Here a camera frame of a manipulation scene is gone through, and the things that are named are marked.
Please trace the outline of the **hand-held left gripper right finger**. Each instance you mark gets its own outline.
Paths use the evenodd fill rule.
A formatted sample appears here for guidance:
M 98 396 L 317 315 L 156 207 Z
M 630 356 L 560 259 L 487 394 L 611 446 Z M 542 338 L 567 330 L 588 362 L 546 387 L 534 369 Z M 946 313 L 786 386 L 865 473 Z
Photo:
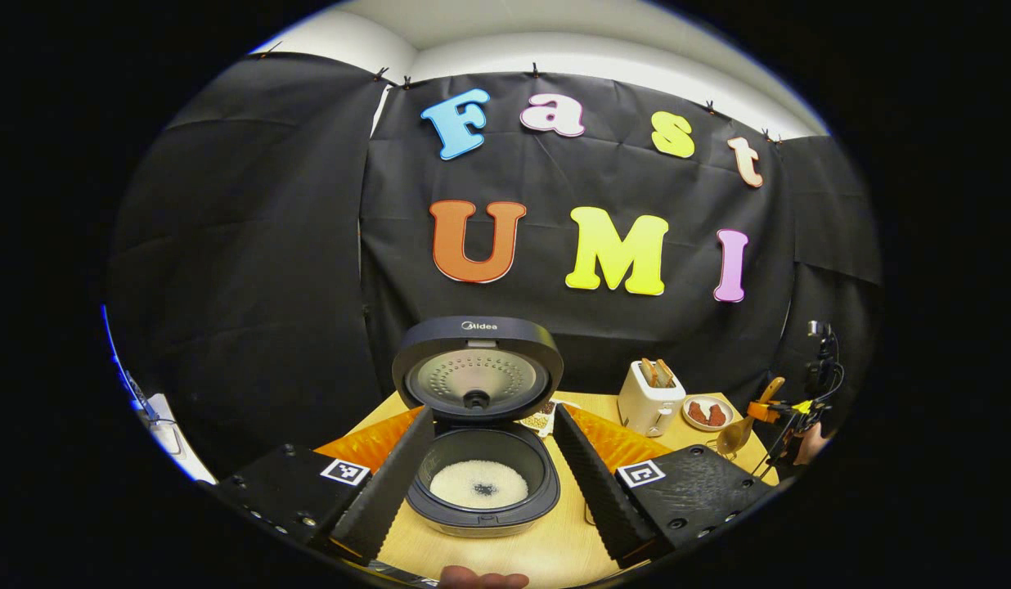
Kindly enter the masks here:
M 553 436 L 621 568 L 696 551 L 782 491 L 703 444 L 670 450 L 579 407 L 555 408 Z

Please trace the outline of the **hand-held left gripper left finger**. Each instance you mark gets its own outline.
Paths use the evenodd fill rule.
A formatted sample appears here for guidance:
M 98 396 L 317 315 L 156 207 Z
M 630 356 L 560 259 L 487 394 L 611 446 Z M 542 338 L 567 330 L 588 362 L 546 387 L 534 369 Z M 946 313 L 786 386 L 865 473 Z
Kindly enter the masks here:
M 356 565 L 380 552 L 434 440 L 434 414 L 398 415 L 379 467 L 282 444 L 215 484 L 215 496 L 286 539 Z

